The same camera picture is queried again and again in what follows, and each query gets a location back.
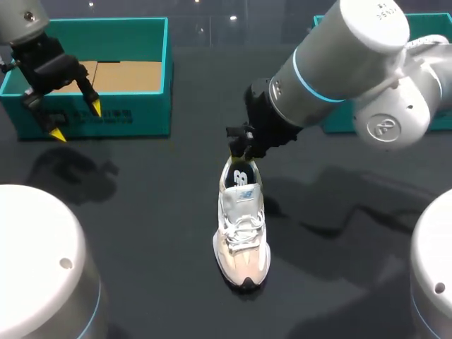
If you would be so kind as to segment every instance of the shoe logo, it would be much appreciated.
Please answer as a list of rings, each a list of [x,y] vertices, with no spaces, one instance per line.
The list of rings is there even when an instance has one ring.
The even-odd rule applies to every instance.
[[[251,199],[253,197],[253,191],[240,192],[239,200]]]
[[[246,173],[235,170],[234,171],[234,182],[235,186],[244,186],[248,184],[248,177]]]

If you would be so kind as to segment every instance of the cardboard box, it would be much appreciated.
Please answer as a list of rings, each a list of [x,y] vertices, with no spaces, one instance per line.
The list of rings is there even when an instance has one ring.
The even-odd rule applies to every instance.
[[[162,78],[162,63],[152,61],[81,62],[88,79],[97,92],[158,92]],[[73,81],[54,93],[79,93]]]
[[[43,109],[67,139],[170,134],[173,65],[167,18],[52,20],[47,34],[87,68],[102,105],[102,118],[93,116],[76,82],[46,95]],[[28,87],[22,73],[13,70],[0,88],[0,101],[19,138],[49,138],[20,103]]]
[[[407,14],[410,24],[410,40],[430,34],[439,34],[452,42],[452,17],[449,13],[414,13]],[[323,16],[314,16],[313,27],[317,26]],[[325,133],[354,133],[353,105],[346,102],[323,120],[322,129]],[[429,127],[430,131],[452,130],[452,111],[438,112]]]

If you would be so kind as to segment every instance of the teal box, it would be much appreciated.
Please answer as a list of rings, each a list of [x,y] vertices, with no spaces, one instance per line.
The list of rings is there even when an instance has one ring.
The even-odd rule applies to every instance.
[[[47,34],[80,61],[156,61],[162,63],[160,90],[100,92],[102,118],[89,113],[81,93],[50,93],[43,110],[67,138],[168,136],[171,127],[173,60],[167,18],[52,20]],[[20,97],[29,87],[19,70],[5,77],[0,101],[20,139],[49,138]]]
[[[410,40],[430,34],[439,34],[452,41],[452,17],[449,13],[413,13],[407,14],[410,24]],[[314,16],[312,27],[317,26],[323,16]],[[353,107],[346,102],[330,114],[322,123],[325,133],[354,133]],[[452,130],[452,111],[438,112],[429,127],[430,131]]]

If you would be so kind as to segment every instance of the dark table surface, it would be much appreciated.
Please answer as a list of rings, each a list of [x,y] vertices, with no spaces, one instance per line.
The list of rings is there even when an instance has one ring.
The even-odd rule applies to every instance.
[[[44,189],[78,216],[109,292],[109,339],[412,338],[410,232],[452,188],[452,136],[381,153],[312,128],[271,150],[258,162],[268,282],[236,295],[212,249],[225,126],[244,121],[244,89],[273,75],[333,2],[130,2],[44,5],[54,18],[170,17],[171,138],[19,143],[0,108],[0,180]],[[447,3],[401,2],[405,12]]]

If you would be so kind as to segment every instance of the shoe sole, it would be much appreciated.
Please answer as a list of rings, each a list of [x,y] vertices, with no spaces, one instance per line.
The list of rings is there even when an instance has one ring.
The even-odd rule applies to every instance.
[[[223,274],[223,277],[225,277],[225,279],[228,281],[229,284],[231,284],[231,286],[235,287],[235,288],[239,288],[241,290],[254,290],[257,287],[261,286],[262,283],[265,281],[265,279],[267,278],[267,274],[268,271],[270,270],[270,247],[268,244],[266,244],[266,274],[264,275],[262,281],[258,284],[252,282],[252,280],[250,278],[245,278],[244,282],[241,285],[237,285],[235,282],[231,281],[229,279],[229,277],[227,276],[227,274],[225,273],[225,271],[223,270],[223,267],[221,266],[220,263],[220,259],[218,258],[218,231],[215,232],[215,234],[213,235],[213,239],[212,239],[212,245],[213,245],[213,253],[215,254],[215,259],[217,261],[218,267],[221,270],[221,273]]]

